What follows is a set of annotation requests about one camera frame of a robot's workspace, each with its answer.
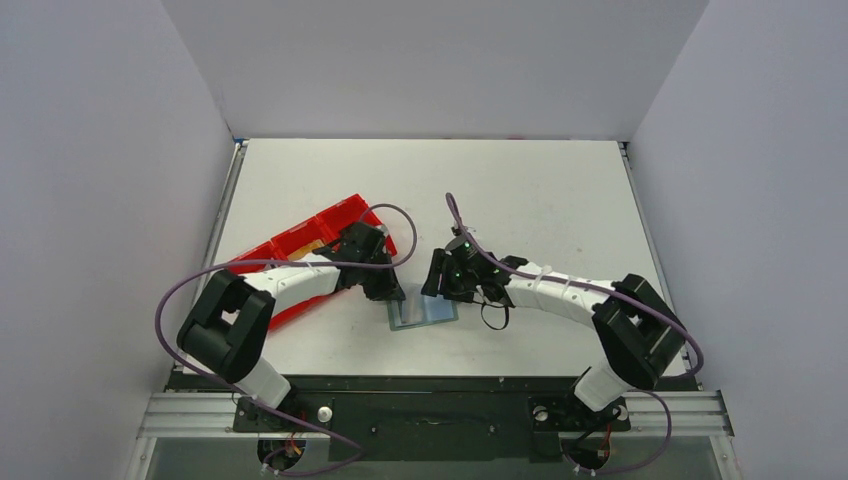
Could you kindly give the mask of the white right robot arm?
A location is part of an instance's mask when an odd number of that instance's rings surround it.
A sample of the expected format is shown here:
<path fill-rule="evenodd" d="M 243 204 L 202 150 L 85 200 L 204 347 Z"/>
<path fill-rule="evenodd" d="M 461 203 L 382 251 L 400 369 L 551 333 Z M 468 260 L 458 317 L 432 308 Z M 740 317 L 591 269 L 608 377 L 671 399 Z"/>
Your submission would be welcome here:
<path fill-rule="evenodd" d="M 686 343 L 680 321 L 639 275 L 619 281 L 571 277 L 522 257 L 495 259 L 463 234 L 434 250 L 421 292 L 460 303 L 481 296 L 592 329 L 604 357 L 578 377 L 563 402 L 566 418 L 578 427 L 592 425 L 623 393 L 654 389 Z"/>

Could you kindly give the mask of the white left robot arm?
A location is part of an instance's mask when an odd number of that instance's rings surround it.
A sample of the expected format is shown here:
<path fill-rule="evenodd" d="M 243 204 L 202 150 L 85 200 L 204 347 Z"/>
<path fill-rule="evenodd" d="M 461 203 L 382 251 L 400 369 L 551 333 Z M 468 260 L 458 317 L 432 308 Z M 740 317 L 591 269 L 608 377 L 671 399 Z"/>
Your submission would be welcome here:
<path fill-rule="evenodd" d="M 292 385 L 262 357 L 272 318 L 355 286 L 371 301 L 404 300 L 387 239 L 383 227 L 354 222 L 295 262 L 244 275 L 216 272 L 181 327 L 177 346 L 260 401 L 259 416 L 272 429 L 291 427 L 299 406 L 289 395 Z"/>

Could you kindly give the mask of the green leather card holder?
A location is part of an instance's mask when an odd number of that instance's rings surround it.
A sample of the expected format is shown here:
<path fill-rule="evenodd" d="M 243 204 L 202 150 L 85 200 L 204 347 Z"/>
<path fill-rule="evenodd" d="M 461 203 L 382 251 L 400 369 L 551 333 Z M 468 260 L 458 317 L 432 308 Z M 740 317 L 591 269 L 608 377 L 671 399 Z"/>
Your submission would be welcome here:
<path fill-rule="evenodd" d="M 405 300 L 389 302 L 387 310 L 392 331 L 453 322 L 459 318 L 456 304 L 441 296 L 408 296 Z"/>

